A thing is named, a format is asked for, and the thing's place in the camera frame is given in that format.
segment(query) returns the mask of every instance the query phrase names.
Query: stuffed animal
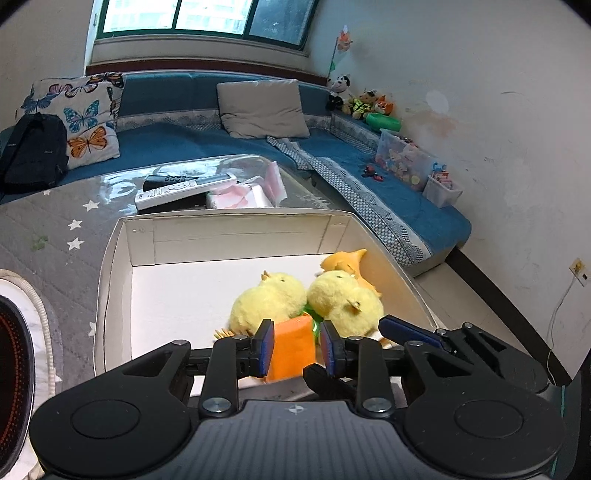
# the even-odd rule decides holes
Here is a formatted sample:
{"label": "stuffed animal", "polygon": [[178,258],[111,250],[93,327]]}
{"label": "stuffed animal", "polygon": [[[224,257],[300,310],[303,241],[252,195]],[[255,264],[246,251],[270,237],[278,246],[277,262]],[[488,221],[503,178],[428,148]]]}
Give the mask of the stuffed animal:
{"label": "stuffed animal", "polygon": [[372,333],[384,316],[384,307],[374,291],[360,287],[340,270],[323,273],[312,282],[308,303],[325,320],[331,320],[343,337]]}
{"label": "stuffed animal", "polygon": [[361,259],[367,253],[365,248],[355,252],[337,252],[326,257],[320,264],[320,268],[325,272],[331,270],[341,270],[354,276],[360,287],[373,290],[378,298],[382,294],[375,287],[361,276],[359,264]]}
{"label": "stuffed animal", "polygon": [[350,292],[358,288],[355,278],[341,270],[323,273],[308,288],[308,303],[322,318],[337,305],[347,302]]}
{"label": "stuffed animal", "polygon": [[325,317],[335,326],[341,337],[368,336],[378,329],[384,316],[384,306],[368,288],[356,287],[347,294],[346,302],[335,305]]}
{"label": "stuffed animal", "polygon": [[334,83],[330,85],[329,100],[326,103],[327,110],[336,110],[343,106],[343,97],[347,89],[351,86],[349,76],[341,75],[337,77]]}
{"label": "stuffed animal", "polygon": [[394,102],[388,102],[386,100],[386,96],[382,95],[380,98],[378,98],[378,101],[375,102],[374,112],[388,116],[394,113],[395,108],[396,104]]}
{"label": "stuffed animal", "polygon": [[343,105],[342,112],[346,115],[351,115],[356,120],[360,120],[374,111],[374,104],[377,100],[378,93],[375,90],[367,90],[359,95],[358,98],[351,97]]}
{"label": "stuffed animal", "polygon": [[298,279],[265,271],[258,287],[249,288],[234,301],[230,333],[254,335],[264,319],[285,322],[301,315],[305,305],[306,289]]}

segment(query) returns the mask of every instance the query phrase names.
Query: butterfly print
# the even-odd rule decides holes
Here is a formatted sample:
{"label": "butterfly print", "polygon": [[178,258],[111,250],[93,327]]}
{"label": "butterfly print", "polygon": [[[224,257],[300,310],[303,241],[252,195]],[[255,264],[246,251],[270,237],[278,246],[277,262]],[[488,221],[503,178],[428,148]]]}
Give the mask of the butterfly print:
{"label": "butterfly print", "polygon": [[68,90],[72,90],[74,86],[71,83],[66,83],[65,85],[60,85],[59,83],[54,83],[49,87],[49,94],[51,95],[59,95],[61,92],[67,92]]}
{"label": "butterfly print", "polygon": [[84,156],[86,152],[91,153],[92,148],[95,148],[97,150],[104,150],[106,146],[109,144],[109,141],[107,140],[106,136],[107,130],[105,129],[105,127],[100,126],[90,135],[83,134],[79,137],[68,140],[68,145],[72,149],[72,157],[80,158]]}
{"label": "butterfly print", "polygon": [[84,93],[91,93],[94,92],[99,87],[98,84],[95,85],[83,85],[77,88],[71,88],[66,91],[66,96],[68,98],[74,98],[79,92],[84,91]]}
{"label": "butterfly print", "polygon": [[71,108],[64,108],[64,115],[70,124],[70,132],[78,133],[81,127],[93,128],[96,127],[98,121],[96,116],[99,114],[99,100],[92,102],[84,112],[84,115],[79,114]]}
{"label": "butterfly print", "polygon": [[24,99],[21,108],[25,110],[25,113],[37,113],[37,110],[48,108],[51,101],[57,97],[56,93],[51,93],[45,95],[45,97],[40,98],[39,100],[33,100],[33,96],[35,95],[35,89],[31,87],[31,93]]}
{"label": "butterfly print", "polygon": [[117,88],[123,88],[125,86],[123,74],[122,73],[114,73],[114,72],[99,73],[98,75],[93,75],[90,77],[88,82],[86,82],[86,84],[87,85],[94,85],[95,83],[100,83],[100,82],[109,82],[114,87],[117,87]]}
{"label": "butterfly print", "polygon": [[107,87],[107,93],[109,94],[109,99],[111,100],[111,115],[113,118],[117,117],[117,100],[113,100],[113,87]]}

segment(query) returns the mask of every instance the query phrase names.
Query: window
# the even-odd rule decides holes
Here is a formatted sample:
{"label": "window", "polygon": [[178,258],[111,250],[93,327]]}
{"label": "window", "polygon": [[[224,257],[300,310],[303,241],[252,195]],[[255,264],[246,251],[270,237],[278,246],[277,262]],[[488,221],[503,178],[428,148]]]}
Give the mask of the window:
{"label": "window", "polygon": [[319,0],[104,0],[98,38],[201,34],[301,50]]}

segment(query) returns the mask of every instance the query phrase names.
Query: plastic storage box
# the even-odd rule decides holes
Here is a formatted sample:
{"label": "plastic storage box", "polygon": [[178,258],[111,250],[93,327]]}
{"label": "plastic storage box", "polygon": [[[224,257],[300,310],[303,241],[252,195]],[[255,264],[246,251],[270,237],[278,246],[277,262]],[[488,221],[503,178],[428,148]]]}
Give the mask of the plastic storage box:
{"label": "plastic storage box", "polygon": [[429,177],[427,185],[423,190],[423,196],[439,208],[455,205],[463,190],[454,182],[451,189],[439,183],[433,177]]}
{"label": "plastic storage box", "polygon": [[375,163],[413,190],[422,192],[437,159],[416,145],[407,144],[389,130],[382,129]]}

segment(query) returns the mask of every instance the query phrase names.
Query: floor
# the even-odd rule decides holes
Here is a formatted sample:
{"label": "floor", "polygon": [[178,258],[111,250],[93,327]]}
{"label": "floor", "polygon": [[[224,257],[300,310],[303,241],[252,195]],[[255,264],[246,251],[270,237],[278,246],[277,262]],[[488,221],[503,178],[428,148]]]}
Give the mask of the floor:
{"label": "floor", "polygon": [[470,322],[526,352],[495,312],[446,263],[414,279],[425,303],[448,329]]}

